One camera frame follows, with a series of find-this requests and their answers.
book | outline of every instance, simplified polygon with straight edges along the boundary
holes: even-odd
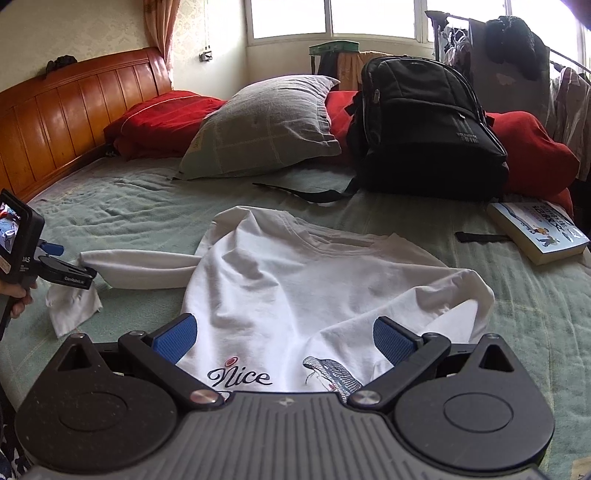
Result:
[[[546,202],[490,203],[488,215],[535,265],[583,253],[589,239]]]

white t-shirt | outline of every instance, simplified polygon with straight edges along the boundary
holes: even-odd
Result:
[[[218,214],[196,255],[183,312],[197,341],[178,366],[218,391],[338,391],[392,368],[374,345],[382,315],[418,335],[477,341],[494,303],[466,269],[398,235],[358,235],[287,212]]]

hand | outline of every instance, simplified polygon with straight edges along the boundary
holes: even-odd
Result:
[[[31,288],[37,288],[37,282],[31,285]],[[25,307],[33,303],[33,297],[31,297],[31,290],[29,288],[24,289],[20,285],[6,283],[2,280],[0,280],[0,294],[20,299],[12,306],[10,316],[13,319],[19,318],[21,313],[25,311]]]

finger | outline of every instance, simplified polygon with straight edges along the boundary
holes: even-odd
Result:
[[[16,299],[21,299],[27,294],[25,289],[22,288],[20,285],[6,283],[1,280],[0,280],[0,292],[2,292],[4,295],[8,295],[8,296],[14,297]]]
[[[20,314],[25,311],[25,306],[19,301],[12,306],[11,317],[13,319],[19,318]]]

black backpack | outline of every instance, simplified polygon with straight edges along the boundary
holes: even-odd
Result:
[[[490,200],[509,176],[507,152],[486,123],[467,80],[448,65],[415,57],[365,64],[347,144],[356,177],[343,193],[292,192],[315,203],[372,192]]]

